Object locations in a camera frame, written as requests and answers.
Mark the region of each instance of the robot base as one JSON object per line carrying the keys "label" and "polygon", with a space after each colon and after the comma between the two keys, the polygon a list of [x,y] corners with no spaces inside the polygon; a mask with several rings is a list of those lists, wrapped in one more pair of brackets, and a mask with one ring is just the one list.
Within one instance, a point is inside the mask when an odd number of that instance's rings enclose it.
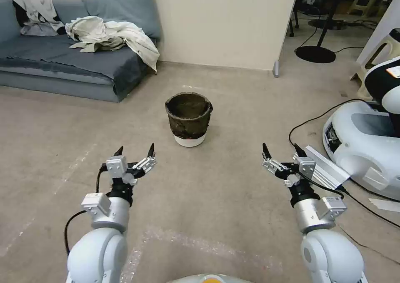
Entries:
{"label": "robot base", "polygon": [[322,142],[332,161],[360,185],[400,200],[400,138],[394,136],[387,113],[351,102],[328,119]]}

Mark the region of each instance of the lamp base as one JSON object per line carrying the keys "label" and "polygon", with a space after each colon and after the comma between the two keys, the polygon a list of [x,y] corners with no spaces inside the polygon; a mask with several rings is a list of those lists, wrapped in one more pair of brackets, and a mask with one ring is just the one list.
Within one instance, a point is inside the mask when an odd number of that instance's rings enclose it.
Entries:
{"label": "lamp base", "polygon": [[330,63],[335,61],[336,54],[326,48],[317,46],[303,46],[295,50],[297,57],[316,63]]}
{"label": "lamp base", "polygon": [[[325,26],[326,20],[311,20],[308,22],[310,26],[322,29]],[[331,20],[328,21],[329,30],[343,30],[346,29],[346,22],[343,20]]]}

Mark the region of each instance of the paper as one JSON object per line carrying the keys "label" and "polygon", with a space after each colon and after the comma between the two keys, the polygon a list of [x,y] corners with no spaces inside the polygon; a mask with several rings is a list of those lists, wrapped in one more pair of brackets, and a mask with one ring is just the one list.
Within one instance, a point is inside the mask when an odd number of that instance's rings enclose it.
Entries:
{"label": "paper", "polygon": [[370,202],[379,209],[400,212],[400,203],[378,199],[370,199]]}

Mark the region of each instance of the white clothing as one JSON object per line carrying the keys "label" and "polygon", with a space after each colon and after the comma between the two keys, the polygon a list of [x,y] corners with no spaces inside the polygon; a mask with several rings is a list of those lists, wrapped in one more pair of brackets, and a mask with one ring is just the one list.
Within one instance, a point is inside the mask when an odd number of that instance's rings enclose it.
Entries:
{"label": "white clothing", "polygon": [[70,48],[83,48],[81,52],[95,52],[97,49],[117,50],[125,44],[135,52],[145,64],[157,72],[156,63],[160,56],[152,40],[141,28],[130,22],[109,21],[96,16],[77,18],[65,24],[70,38],[81,42]]}
{"label": "white clothing", "polygon": [[60,21],[55,21],[57,13],[53,0],[13,0],[22,7],[29,18],[25,27],[21,29],[24,35],[57,35],[57,30],[64,26]]}

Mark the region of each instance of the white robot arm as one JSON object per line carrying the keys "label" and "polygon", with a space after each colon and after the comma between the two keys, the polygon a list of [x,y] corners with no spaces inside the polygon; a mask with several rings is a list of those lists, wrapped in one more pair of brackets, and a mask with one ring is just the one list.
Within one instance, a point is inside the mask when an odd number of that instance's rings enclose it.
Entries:
{"label": "white robot arm", "polygon": [[292,194],[299,230],[304,234],[301,255],[313,283],[367,283],[359,250],[343,235],[330,231],[335,218],[346,210],[338,196],[321,198],[310,186],[316,162],[295,144],[295,163],[272,159],[263,144],[263,165],[283,179]]}
{"label": "white robot arm", "polygon": [[128,228],[132,189],[157,163],[154,144],[146,158],[128,164],[122,155],[108,159],[103,166],[112,178],[109,193],[87,194],[81,206],[92,217],[93,231],[83,236],[68,255],[67,283],[119,283],[127,258],[125,232]]}

